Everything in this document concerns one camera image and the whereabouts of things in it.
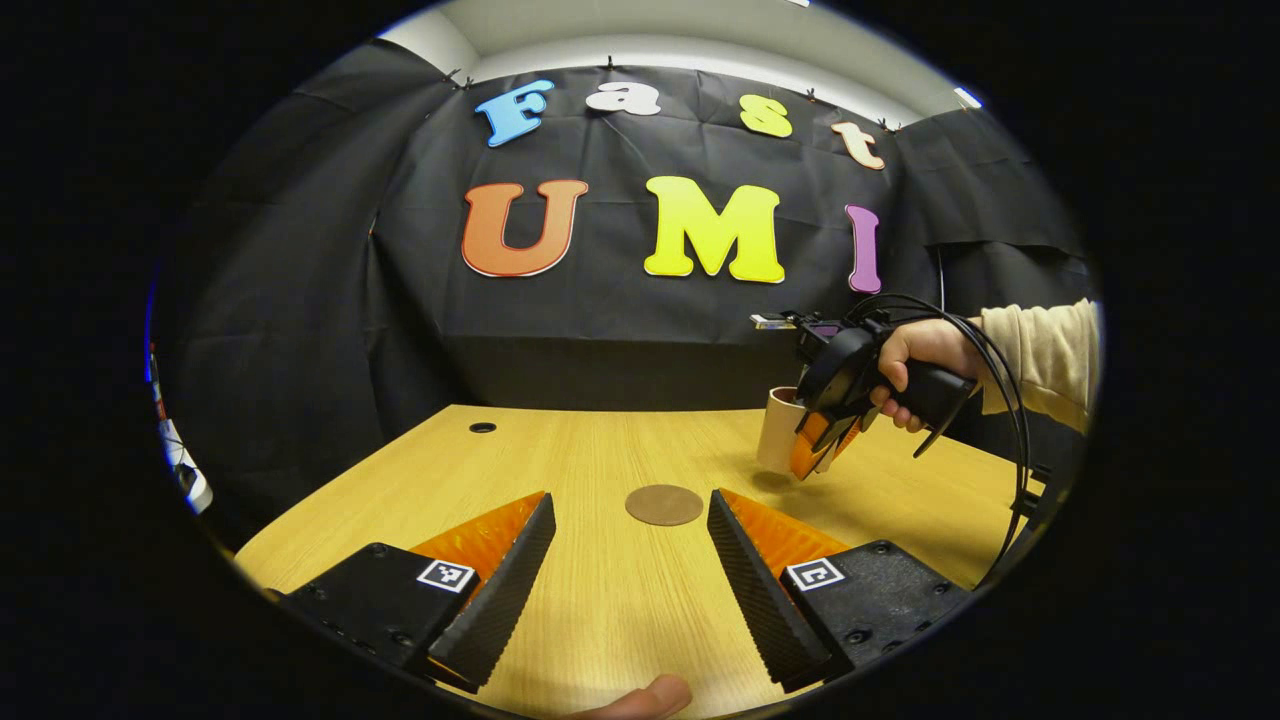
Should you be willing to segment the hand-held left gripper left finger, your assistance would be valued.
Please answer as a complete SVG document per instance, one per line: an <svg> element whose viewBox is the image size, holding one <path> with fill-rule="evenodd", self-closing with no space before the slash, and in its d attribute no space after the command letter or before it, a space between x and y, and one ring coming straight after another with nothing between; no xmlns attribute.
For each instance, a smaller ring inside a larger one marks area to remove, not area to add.
<svg viewBox="0 0 1280 720"><path fill-rule="evenodd" d="M550 493L527 495L410 550L372 542L280 606L411 676L475 693L504 653L556 537Z"/></svg>

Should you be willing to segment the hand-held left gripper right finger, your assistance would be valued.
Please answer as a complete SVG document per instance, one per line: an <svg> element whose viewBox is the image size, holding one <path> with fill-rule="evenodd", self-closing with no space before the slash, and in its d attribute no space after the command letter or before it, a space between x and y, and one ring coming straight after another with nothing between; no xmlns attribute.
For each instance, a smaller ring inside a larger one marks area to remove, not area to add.
<svg viewBox="0 0 1280 720"><path fill-rule="evenodd" d="M900 546L850 546L719 488L707 529L771 680L786 692L868 673L972 598Z"/></svg>

